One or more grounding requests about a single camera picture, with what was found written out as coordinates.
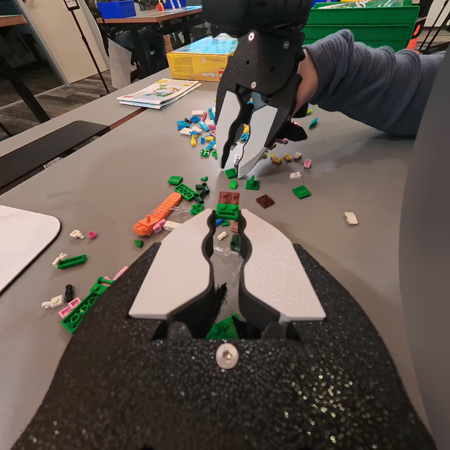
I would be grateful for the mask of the white and wooden book stand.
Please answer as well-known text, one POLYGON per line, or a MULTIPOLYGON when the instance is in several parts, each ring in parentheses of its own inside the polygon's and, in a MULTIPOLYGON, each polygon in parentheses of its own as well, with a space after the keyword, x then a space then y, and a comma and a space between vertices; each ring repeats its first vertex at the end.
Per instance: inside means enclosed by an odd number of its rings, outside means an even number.
POLYGON ((0 206, 0 290, 6 288, 59 234, 60 221, 0 206))

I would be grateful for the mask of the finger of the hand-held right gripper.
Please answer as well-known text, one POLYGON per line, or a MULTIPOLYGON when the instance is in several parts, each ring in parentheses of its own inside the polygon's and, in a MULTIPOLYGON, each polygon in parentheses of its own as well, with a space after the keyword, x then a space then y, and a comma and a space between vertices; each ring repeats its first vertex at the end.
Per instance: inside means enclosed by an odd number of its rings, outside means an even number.
POLYGON ((254 110, 250 98, 248 90, 244 90, 243 94, 227 91, 224 97, 216 127, 217 157, 222 169, 225 168, 232 146, 242 135, 244 125, 249 124, 254 110))
POLYGON ((239 179, 258 163, 266 151, 266 140, 277 111, 277 108, 267 105, 253 112, 249 124, 249 139, 244 145, 243 155, 239 161, 239 179))

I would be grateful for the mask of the background work table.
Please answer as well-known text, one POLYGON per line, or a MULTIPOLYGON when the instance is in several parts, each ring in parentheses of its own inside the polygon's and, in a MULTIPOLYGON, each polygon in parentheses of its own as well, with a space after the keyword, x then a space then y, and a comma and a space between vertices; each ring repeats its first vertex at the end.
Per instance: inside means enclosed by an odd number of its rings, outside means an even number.
POLYGON ((130 31, 136 46, 136 54, 140 67, 140 78, 150 76, 149 65, 144 55, 143 47, 139 41, 138 30, 150 26, 156 33, 168 35, 183 33, 184 43, 190 44, 190 31, 196 25, 204 24, 205 19, 201 6, 188 6, 181 9, 165 10, 163 12, 153 9, 140 12, 139 15, 127 18, 104 19, 97 18, 98 24, 113 26, 118 30, 130 31))
MULTIPOLYGON (((10 28, 12 26, 26 25, 26 19, 21 14, 13 14, 13 15, 1 15, 0 16, 0 27, 10 28)), ((1 49, 0 53, 0 68, 2 74, 8 79, 8 81, 12 84, 15 91, 24 101, 24 103, 31 110, 33 115, 40 123, 44 123, 50 120, 50 117, 44 111, 42 106, 39 104, 35 96, 31 93, 29 88, 25 85, 25 83, 21 80, 17 71, 9 64, 6 57, 6 51, 1 49)))

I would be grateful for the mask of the white sheet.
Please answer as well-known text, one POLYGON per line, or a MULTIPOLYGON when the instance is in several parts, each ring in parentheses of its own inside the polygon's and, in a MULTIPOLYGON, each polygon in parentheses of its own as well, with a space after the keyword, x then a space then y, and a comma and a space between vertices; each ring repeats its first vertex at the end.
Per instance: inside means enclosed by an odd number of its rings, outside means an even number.
POLYGON ((131 83, 132 53, 109 39, 109 63, 112 86, 121 89, 131 83))

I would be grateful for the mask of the black tripod stand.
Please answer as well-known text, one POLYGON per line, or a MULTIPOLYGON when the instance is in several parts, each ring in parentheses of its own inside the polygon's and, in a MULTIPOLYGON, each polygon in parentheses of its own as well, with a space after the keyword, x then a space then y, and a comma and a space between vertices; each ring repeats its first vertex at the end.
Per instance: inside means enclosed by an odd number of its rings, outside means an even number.
POLYGON ((76 24, 76 26, 77 26, 80 34, 81 34, 82 41, 84 42, 84 44, 85 44, 85 46, 87 48, 87 51, 88 51, 88 53, 89 53, 89 55, 90 55, 90 57, 91 57, 91 59, 93 61, 93 64, 94 64, 94 66, 95 66, 95 68, 97 70, 97 73, 98 73, 98 75, 99 75, 99 77, 100 77, 100 79, 101 79, 101 81, 102 81, 102 83, 104 85, 106 93, 110 94, 108 86, 107 86, 107 84, 106 84, 106 82, 104 80, 104 77, 103 77, 103 75, 102 75, 102 73, 101 73, 101 71, 100 71, 100 69, 98 67, 98 64, 97 64, 97 62, 96 62, 96 60, 94 58, 94 55, 93 55, 93 53, 92 53, 92 51, 90 49, 90 46, 89 46, 89 44, 87 42, 87 39, 86 39, 86 37, 85 37, 85 35, 84 35, 83 31, 82 31, 82 28, 81 28, 81 26, 80 26, 80 24, 79 24, 79 22, 77 20, 77 17, 76 17, 76 15, 74 13, 75 10, 80 9, 79 3, 76 0, 64 0, 64 4, 66 5, 66 8, 71 13, 71 15, 72 15, 72 17, 73 17, 73 19, 75 21, 75 24, 76 24))

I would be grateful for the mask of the blue plastic storage bin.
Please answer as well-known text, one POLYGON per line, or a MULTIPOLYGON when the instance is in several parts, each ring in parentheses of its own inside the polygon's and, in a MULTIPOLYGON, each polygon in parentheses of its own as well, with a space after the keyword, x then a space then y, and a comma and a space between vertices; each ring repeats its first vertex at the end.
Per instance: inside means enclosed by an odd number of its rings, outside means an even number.
POLYGON ((135 3, 132 0, 98 1, 97 7, 104 19, 136 17, 135 3))

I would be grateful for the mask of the orange lego brick separator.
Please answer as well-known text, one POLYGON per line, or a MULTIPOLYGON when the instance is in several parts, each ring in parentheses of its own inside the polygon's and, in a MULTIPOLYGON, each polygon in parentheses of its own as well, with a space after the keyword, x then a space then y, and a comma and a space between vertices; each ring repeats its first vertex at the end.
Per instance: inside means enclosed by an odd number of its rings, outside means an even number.
POLYGON ((165 219, 170 213, 170 208, 175 207, 181 200, 181 194, 174 192, 170 194, 156 209, 145 218, 139 220, 133 227, 134 232, 140 236, 150 235, 158 222, 165 219))

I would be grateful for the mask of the pink lego plates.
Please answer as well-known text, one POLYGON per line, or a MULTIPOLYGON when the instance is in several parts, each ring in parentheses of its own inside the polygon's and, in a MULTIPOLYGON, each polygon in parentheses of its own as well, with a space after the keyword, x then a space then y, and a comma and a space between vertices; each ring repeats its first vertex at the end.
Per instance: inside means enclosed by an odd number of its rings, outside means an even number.
POLYGON ((79 297, 76 297, 72 301, 68 302, 67 306, 59 311, 59 316, 61 317, 61 319, 67 317, 80 303, 81 299, 79 297))

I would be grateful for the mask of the black table inset panel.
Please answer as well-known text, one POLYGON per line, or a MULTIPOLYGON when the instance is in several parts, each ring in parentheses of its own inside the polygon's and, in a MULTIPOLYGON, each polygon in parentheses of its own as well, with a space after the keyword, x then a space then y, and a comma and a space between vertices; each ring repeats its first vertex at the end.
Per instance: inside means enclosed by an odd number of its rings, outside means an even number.
POLYGON ((0 187, 5 187, 93 136, 101 136, 108 131, 110 127, 107 125, 78 120, 1 156, 0 187))

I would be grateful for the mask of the person's right forearm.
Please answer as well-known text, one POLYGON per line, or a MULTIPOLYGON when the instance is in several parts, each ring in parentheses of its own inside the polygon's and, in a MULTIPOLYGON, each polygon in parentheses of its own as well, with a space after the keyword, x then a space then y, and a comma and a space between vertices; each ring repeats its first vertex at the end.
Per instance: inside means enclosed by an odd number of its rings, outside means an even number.
POLYGON ((415 138, 446 51, 371 48, 341 30, 304 47, 319 84, 311 104, 375 129, 415 138))

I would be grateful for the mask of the long green lego plate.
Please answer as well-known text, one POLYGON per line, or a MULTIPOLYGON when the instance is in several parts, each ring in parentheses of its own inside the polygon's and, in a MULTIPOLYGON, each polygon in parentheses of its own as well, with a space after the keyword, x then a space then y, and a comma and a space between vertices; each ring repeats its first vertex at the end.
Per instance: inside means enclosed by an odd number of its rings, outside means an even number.
POLYGON ((79 327, 84 316, 95 304, 99 296, 100 294, 90 293, 78 306, 76 306, 64 319, 61 320, 60 323, 70 334, 73 334, 79 327))
POLYGON ((113 284, 113 282, 114 281, 110 280, 109 278, 99 277, 90 288, 90 293, 95 296, 100 296, 107 290, 110 285, 113 284))

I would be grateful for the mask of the clear lego rod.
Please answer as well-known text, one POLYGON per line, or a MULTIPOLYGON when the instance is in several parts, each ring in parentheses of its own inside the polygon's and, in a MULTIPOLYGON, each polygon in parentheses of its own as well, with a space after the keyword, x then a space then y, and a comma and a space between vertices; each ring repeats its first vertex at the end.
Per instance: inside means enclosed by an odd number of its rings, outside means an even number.
MULTIPOLYGON (((240 253, 235 250, 231 250, 230 248, 222 248, 218 246, 213 246, 213 250, 218 252, 219 254, 222 254, 223 256, 235 256, 235 257, 241 257, 240 253)), ((239 276, 241 267, 242 267, 242 260, 239 262, 237 270, 232 274, 233 276, 239 276)))
POLYGON ((148 216, 156 216, 160 217, 160 220, 167 217, 171 211, 177 211, 179 213, 187 213, 190 214, 190 208, 185 208, 182 206, 172 206, 172 207, 163 207, 163 208, 157 208, 153 211, 150 211, 148 216))

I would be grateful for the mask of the green lego treetop assembly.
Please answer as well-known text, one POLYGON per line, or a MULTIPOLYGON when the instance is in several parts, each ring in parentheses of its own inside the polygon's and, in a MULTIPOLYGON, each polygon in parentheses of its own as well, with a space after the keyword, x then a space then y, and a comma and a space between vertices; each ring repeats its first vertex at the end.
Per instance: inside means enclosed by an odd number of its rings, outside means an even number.
POLYGON ((239 205, 218 203, 216 208, 216 219, 237 221, 239 219, 239 205))

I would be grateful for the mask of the yellow lego box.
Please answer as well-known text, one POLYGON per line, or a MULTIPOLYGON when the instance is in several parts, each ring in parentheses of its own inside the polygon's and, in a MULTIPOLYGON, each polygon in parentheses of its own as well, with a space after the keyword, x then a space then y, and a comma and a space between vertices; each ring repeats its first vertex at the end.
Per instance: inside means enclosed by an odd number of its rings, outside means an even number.
POLYGON ((172 79, 219 82, 238 39, 205 37, 166 54, 172 79))

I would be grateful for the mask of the person's right hand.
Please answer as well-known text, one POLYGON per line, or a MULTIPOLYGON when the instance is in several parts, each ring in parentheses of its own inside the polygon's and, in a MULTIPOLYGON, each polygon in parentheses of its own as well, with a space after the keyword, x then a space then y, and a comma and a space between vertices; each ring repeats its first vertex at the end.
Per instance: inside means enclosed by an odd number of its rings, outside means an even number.
POLYGON ((316 68, 307 50, 304 50, 304 54, 305 58, 300 62, 297 71, 301 76, 301 84, 296 94, 296 111, 313 98, 319 84, 316 68))

